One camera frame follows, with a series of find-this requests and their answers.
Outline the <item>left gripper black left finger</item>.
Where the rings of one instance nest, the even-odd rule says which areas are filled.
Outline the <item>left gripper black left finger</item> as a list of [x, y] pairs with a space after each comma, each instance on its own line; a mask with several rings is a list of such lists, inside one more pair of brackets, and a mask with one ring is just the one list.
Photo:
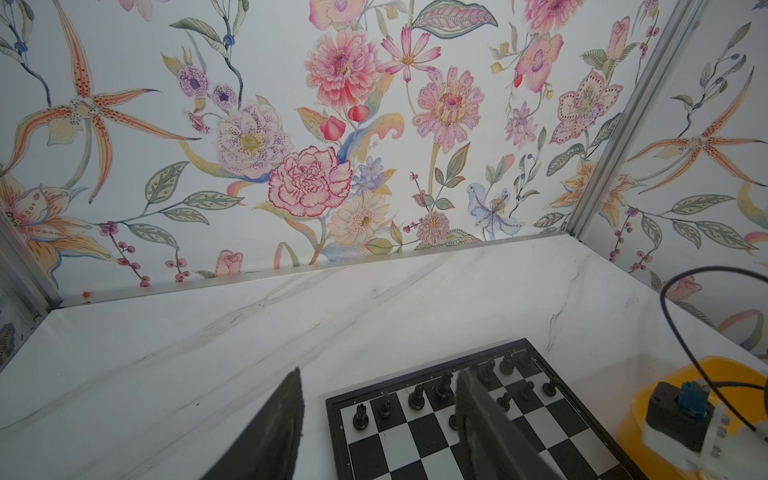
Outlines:
[[291, 479], [297, 464], [304, 413], [301, 375], [296, 368], [203, 477]]

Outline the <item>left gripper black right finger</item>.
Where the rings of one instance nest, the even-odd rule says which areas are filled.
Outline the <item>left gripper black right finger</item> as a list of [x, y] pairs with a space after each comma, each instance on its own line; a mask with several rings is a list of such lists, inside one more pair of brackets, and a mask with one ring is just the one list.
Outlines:
[[467, 371], [457, 376], [456, 422], [469, 479], [556, 479], [484, 386]]

